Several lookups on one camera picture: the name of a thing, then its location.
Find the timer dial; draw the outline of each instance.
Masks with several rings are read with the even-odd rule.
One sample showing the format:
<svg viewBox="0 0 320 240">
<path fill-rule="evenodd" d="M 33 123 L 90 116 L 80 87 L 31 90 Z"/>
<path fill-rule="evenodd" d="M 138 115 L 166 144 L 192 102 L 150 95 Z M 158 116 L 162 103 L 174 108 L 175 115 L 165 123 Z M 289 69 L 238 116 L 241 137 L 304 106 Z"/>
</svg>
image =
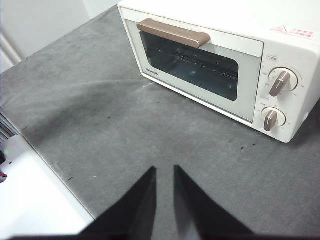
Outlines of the timer dial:
<svg viewBox="0 0 320 240">
<path fill-rule="evenodd" d="M 280 127 L 286 123 L 286 116 L 282 111 L 274 107 L 266 107 L 262 110 L 262 116 L 264 117 L 264 130 L 270 132 L 273 127 Z"/>
<path fill-rule="evenodd" d="M 280 92 L 293 91 L 298 85 L 296 74 L 284 67 L 278 67 L 269 74 L 269 80 L 273 82 L 270 90 L 272 97 L 278 96 Z"/>
</svg>

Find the oven window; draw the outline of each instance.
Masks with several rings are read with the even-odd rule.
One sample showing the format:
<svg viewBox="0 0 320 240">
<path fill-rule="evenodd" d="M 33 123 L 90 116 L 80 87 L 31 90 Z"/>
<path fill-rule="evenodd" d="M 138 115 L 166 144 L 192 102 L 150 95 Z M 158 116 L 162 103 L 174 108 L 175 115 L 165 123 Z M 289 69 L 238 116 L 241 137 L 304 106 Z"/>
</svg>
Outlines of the oven window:
<svg viewBox="0 0 320 240">
<path fill-rule="evenodd" d="M 237 99 L 239 66 L 233 59 L 140 32 L 149 64 L 231 101 Z"/>
</svg>

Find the gray carpet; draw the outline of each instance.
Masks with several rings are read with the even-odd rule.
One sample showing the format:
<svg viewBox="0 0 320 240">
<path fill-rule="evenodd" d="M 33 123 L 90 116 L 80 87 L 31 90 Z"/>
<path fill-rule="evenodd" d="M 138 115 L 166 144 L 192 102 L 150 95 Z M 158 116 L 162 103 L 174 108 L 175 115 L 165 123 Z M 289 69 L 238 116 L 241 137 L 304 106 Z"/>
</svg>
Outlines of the gray carpet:
<svg viewBox="0 0 320 240">
<path fill-rule="evenodd" d="M 152 83 L 115 7 L 3 73 L 1 94 L 2 113 L 95 217 L 154 165 L 153 239 L 177 239 L 179 164 L 254 232 L 320 235 L 319 104 L 286 144 Z"/>
</svg>

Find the oven top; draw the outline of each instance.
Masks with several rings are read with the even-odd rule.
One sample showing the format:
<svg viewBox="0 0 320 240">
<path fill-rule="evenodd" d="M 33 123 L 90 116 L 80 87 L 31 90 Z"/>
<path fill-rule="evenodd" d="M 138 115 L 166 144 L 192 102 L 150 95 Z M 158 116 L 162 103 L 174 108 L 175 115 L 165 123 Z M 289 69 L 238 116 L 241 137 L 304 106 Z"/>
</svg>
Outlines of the oven top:
<svg viewBox="0 0 320 240">
<path fill-rule="evenodd" d="M 123 0 L 119 6 L 256 40 L 320 46 L 319 0 Z"/>
</svg>

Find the white floor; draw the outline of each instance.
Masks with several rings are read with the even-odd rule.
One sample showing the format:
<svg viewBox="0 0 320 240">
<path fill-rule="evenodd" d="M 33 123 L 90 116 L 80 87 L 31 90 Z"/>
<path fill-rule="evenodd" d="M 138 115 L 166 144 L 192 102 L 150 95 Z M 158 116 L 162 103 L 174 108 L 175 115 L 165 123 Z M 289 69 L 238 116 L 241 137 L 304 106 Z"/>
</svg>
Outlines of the white floor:
<svg viewBox="0 0 320 240">
<path fill-rule="evenodd" d="M 72 235 L 92 216 L 21 136 L 7 140 L 0 170 L 0 239 L 12 236 Z"/>
</svg>

